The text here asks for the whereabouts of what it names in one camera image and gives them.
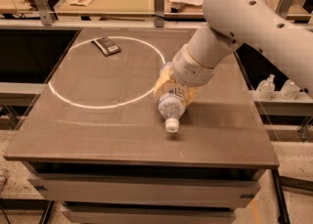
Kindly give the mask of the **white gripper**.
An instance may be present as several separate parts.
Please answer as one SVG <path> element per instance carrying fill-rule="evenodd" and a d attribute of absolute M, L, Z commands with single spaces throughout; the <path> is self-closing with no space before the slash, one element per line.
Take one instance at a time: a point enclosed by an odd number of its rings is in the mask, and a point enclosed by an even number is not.
<path fill-rule="evenodd" d="M 184 104 L 190 105 L 198 96 L 200 86 L 208 83 L 218 60 L 208 54 L 192 55 L 184 44 L 172 62 L 165 63 L 159 72 L 154 96 L 160 97 L 174 88 L 176 81 L 184 84 Z"/>

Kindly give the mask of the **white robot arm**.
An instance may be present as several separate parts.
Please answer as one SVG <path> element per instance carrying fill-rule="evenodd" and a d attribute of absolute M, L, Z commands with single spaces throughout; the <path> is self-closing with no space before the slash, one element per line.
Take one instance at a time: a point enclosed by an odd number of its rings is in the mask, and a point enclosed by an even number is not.
<path fill-rule="evenodd" d="M 217 64 L 247 44 L 313 96 L 313 32 L 276 15 L 265 0 L 203 0 L 205 22 L 156 82 L 160 97 L 176 84 L 200 87 Z"/>

